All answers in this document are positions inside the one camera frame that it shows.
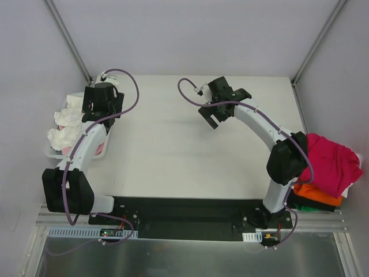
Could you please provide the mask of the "white floral t shirt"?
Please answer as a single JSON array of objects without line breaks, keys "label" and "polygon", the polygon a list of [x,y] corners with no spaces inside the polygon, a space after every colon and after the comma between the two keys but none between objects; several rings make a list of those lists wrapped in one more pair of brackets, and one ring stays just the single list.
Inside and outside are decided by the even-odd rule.
[{"label": "white floral t shirt", "polygon": [[84,116],[82,104],[82,95],[67,95],[66,104],[60,111],[54,113],[57,127],[51,128],[47,135],[53,150],[63,151],[70,148],[77,139]]}]

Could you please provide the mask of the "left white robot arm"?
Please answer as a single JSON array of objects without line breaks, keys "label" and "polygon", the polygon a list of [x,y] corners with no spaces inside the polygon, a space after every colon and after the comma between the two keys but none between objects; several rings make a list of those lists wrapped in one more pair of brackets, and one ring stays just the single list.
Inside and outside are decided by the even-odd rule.
[{"label": "left white robot arm", "polygon": [[65,158],[54,169],[45,169],[42,174],[44,194],[50,212],[63,213],[62,193],[63,173],[67,162],[70,166],[66,173],[66,201],[71,214],[89,215],[102,213],[109,224],[116,224],[122,218],[122,210],[114,205],[112,196],[99,195],[91,188],[86,174],[99,145],[103,144],[115,120],[113,118],[93,125],[97,120],[122,111],[124,94],[108,82],[86,87],[82,103],[82,127],[79,138],[85,137],[80,144],[73,143]]}]

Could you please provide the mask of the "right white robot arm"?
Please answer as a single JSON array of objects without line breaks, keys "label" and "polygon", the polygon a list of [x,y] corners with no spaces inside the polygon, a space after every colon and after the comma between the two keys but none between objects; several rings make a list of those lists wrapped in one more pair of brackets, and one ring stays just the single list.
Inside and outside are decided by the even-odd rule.
[{"label": "right white robot arm", "polygon": [[270,184],[261,206],[247,216],[247,221],[260,229],[273,227],[285,210],[291,184],[307,167],[307,136],[303,132],[293,133],[272,121],[245,89],[232,89],[225,77],[195,88],[195,92],[206,100],[198,112],[213,129],[234,117],[268,147],[270,155],[266,170]]}]

